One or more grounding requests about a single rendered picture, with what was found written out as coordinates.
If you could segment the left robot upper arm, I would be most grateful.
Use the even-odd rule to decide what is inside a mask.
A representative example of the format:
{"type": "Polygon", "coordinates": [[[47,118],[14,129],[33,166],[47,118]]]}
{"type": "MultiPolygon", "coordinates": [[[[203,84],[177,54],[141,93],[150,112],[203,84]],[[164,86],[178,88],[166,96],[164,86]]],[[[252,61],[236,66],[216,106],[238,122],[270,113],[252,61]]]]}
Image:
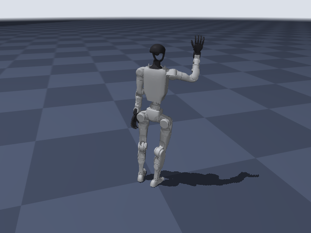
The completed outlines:
{"type": "Polygon", "coordinates": [[[143,71],[145,67],[140,67],[136,70],[137,76],[137,94],[144,95],[144,88],[143,88],[143,71]]]}

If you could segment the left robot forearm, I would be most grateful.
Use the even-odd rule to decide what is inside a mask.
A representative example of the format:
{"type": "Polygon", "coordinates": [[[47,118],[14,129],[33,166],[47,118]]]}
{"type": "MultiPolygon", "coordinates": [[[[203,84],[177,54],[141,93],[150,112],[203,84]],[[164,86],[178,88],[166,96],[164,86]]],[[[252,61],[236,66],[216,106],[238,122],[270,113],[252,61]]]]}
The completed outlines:
{"type": "Polygon", "coordinates": [[[136,99],[136,102],[135,102],[135,107],[134,107],[134,109],[137,108],[137,113],[139,113],[139,112],[141,111],[141,107],[142,107],[142,99],[143,99],[143,96],[137,94],[137,92],[136,92],[135,99],[136,99]]]}

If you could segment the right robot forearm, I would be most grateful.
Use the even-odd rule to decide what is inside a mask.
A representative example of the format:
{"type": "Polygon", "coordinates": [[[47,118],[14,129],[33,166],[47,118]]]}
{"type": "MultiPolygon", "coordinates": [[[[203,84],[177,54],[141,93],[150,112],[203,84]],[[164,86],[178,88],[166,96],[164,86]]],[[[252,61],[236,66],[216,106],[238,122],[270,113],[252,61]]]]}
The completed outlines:
{"type": "Polygon", "coordinates": [[[193,65],[192,65],[192,75],[191,78],[193,80],[197,80],[200,74],[200,69],[199,69],[199,63],[200,63],[200,55],[195,55],[194,60],[193,60],[193,65]]]}

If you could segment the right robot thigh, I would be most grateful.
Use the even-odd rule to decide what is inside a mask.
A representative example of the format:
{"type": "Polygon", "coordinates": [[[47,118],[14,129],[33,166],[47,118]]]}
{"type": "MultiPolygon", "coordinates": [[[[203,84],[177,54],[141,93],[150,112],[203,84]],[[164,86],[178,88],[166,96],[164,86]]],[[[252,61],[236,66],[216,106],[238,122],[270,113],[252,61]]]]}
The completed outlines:
{"type": "Polygon", "coordinates": [[[172,134],[172,126],[173,120],[171,117],[161,114],[159,117],[160,122],[160,142],[159,147],[156,147],[154,150],[154,154],[156,157],[159,157],[159,153],[162,149],[166,151],[171,134],[172,134]]]}

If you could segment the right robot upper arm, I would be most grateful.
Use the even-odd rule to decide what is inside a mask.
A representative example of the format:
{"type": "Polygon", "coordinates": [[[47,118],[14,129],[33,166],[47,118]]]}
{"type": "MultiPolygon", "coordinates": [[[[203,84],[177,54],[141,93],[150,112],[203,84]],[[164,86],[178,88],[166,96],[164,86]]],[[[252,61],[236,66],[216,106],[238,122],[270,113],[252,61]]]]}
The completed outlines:
{"type": "Polygon", "coordinates": [[[188,75],[188,74],[180,72],[176,69],[167,69],[166,75],[167,75],[169,80],[176,80],[177,79],[177,80],[187,81],[187,82],[191,82],[191,83],[194,83],[198,80],[198,79],[193,80],[191,78],[192,74],[188,75]]]}

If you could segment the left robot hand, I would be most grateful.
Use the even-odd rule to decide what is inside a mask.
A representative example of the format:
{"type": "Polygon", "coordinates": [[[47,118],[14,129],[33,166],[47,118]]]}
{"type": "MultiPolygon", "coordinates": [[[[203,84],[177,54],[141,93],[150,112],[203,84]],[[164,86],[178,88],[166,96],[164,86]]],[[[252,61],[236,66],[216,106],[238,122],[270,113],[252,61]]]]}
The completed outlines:
{"type": "Polygon", "coordinates": [[[133,117],[131,119],[131,127],[134,128],[134,129],[137,129],[137,122],[139,123],[139,121],[137,120],[137,108],[134,109],[134,112],[133,112],[133,117]]]}

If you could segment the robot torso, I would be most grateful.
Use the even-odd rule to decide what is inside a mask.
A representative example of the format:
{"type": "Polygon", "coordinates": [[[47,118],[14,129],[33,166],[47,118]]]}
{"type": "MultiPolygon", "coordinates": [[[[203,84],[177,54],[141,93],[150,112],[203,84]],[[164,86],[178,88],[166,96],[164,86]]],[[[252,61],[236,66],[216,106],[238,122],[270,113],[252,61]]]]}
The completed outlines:
{"type": "Polygon", "coordinates": [[[150,107],[146,109],[146,119],[159,123],[159,117],[163,113],[160,108],[161,102],[168,92],[169,79],[166,75],[168,68],[151,69],[146,66],[143,71],[144,94],[148,101],[152,101],[150,107]]]}

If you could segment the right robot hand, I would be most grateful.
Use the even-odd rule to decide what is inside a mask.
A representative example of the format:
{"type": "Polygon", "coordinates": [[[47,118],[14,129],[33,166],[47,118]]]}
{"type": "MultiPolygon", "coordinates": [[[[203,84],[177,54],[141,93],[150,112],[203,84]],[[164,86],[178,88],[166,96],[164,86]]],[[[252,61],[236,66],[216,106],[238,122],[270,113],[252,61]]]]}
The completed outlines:
{"type": "Polygon", "coordinates": [[[193,47],[193,50],[194,50],[193,58],[194,58],[195,55],[201,55],[200,51],[203,48],[204,40],[205,40],[205,38],[203,37],[203,41],[202,41],[202,36],[201,36],[200,37],[200,43],[199,43],[199,35],[198,35],[197,43],[196,43],[196,36],[195,36],[195,44],[193,44],[193,41],[191,40],[191,44],[192,44],[192,47],[193,47]],[[202,42],[202,44],[201,44],[201,42],[202,42]]]}

